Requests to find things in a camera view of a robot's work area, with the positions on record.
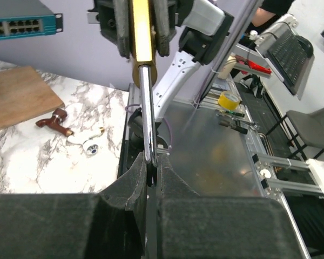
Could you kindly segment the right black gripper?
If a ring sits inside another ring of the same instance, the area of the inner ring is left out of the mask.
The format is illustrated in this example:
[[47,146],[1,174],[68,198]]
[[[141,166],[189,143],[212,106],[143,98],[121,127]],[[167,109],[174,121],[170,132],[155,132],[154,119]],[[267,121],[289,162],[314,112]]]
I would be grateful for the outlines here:
[[[88,10],[94,22],[100,25],[103,37],[117,43],[119,54],[130,58],[130,43],[133,41],[133,18],[131,17],[132,1],[94,1],[94,8]],[[155,31],[154,42],[161,57],[170,54],[169,42],[174,37],[176,30],[175,13],[176,1],[148,1],[152,12],[152,26]]]

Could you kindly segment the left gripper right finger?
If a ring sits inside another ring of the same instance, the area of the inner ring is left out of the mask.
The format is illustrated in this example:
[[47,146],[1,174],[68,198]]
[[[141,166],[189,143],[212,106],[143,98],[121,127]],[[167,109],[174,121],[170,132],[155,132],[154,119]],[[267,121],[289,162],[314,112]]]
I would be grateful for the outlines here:
[[305,258],[283,205],[264,197],[201,196],[158,162],[157,258]]

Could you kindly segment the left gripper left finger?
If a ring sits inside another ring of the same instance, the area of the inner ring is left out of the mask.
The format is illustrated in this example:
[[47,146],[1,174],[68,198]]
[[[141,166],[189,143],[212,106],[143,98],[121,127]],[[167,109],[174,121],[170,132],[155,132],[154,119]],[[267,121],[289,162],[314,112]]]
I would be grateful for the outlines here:
[[141,258],[146,162],[99,193],[0,194],[0,258]]

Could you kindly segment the long shackle brass padlock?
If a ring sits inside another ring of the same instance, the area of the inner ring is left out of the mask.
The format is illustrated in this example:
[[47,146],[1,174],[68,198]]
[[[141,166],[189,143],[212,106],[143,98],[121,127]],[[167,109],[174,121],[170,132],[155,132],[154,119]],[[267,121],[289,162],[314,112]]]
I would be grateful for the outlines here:
[[132,54],[136,62],[141,95],[145,159],[148,164],[156,167],[157,141],[152,96],[154,51],[148,1],[132,1],[130,14],[133,18]]

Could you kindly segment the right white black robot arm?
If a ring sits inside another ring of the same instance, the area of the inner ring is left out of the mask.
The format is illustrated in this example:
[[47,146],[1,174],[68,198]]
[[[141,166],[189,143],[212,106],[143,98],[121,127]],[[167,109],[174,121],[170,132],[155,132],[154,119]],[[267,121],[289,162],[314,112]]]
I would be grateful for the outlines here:
[[89,22],[121,57],[132,61],[135,85],[149,94],[129,120],[132,136],[148,141],[188,78],[219,52],[233,16],[210,1],[94,1]]

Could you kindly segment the white tap fitting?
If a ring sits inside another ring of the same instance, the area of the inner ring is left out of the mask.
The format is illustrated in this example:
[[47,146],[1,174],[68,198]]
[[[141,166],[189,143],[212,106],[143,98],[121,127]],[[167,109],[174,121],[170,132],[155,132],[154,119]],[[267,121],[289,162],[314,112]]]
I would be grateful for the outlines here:
[[99,151],[99,144],[96,143],[95,138],[102,136],[104,131],[103,127],[99,127],[80,133],[73,133],[67,137],[67,142],[80,145],[88,156],[96,155]]

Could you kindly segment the brown tap fitting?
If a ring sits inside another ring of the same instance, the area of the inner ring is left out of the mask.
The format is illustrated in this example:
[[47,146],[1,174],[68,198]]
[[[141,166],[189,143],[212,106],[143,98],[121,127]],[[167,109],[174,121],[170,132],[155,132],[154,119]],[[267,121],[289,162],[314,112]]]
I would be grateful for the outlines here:
[[40,128],[47,126],[50,129],[59,132],[66,137],[69,137],[74,134],[73,130],[62,126],[62,122],[65,121],[67,116],[68,114],[65,110],[57,108],[52,113],[51,118],[38,120],[37,122],[35,122],[35,124]]

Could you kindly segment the yellow tape roll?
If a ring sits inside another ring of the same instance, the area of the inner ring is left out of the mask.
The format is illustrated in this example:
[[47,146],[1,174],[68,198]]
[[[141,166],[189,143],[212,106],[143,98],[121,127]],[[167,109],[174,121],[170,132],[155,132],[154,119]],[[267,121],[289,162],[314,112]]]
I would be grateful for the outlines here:
[[218,104],[229,110],[234,111],[240,104],[240,98],[230,91],[223,91],[218,99]]

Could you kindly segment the wooden board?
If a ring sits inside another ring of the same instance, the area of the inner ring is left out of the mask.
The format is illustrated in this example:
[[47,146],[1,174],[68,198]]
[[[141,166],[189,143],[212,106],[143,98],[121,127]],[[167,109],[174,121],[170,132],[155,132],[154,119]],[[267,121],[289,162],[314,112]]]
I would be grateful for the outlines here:
[[0,72],[0,130],[64,106],[31,66]]

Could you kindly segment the black keyboard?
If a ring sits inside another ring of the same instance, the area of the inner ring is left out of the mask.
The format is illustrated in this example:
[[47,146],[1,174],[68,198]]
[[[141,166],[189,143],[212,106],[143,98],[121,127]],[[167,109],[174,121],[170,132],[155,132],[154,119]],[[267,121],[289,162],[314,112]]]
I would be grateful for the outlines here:
[[301,99],[315,59],[311,42],[288,29],[269,47],[266,57],[289,92]]

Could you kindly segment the grey chair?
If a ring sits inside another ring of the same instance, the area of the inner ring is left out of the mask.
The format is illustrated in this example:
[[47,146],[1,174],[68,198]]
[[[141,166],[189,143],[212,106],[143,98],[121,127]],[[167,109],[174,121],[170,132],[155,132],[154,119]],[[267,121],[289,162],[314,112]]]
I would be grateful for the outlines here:
[[319,158],[324,153],[324,107],[312,113],[287,111],[266,135],[271,134],[286,119],[290,121],[296,131],[295,134],[291,134],[292,138],[289,140],[290,143],[295,143],[296,151],[288,157],[294,158],[297,154],[301,154],[301,157],[307,160],[304,149],[309,146],[320,149],[313,157],[314,159]]

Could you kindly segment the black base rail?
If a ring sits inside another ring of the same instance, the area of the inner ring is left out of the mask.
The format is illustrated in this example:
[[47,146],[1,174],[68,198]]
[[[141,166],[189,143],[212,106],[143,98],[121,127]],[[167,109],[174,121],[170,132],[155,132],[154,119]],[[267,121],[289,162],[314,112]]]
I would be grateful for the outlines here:
[[130,158],[130,136],[131,130],[128,126],[129,118],[131,113],[126,109],[126,117],[125,117],[125,127],[121,142],[121,150],[119,156],[119,164],[118,164],[118,173],[117,179],[119,179],[123,174],[125,174],[131,167],[131,158]]

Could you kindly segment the teal network switch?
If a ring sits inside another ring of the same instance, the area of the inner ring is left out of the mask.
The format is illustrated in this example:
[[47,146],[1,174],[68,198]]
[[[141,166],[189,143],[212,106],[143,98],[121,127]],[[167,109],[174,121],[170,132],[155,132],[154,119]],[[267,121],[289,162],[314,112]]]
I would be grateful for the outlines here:
[[63,15],[41,1],[0,0],[0,40],[55,35],[63,32]]

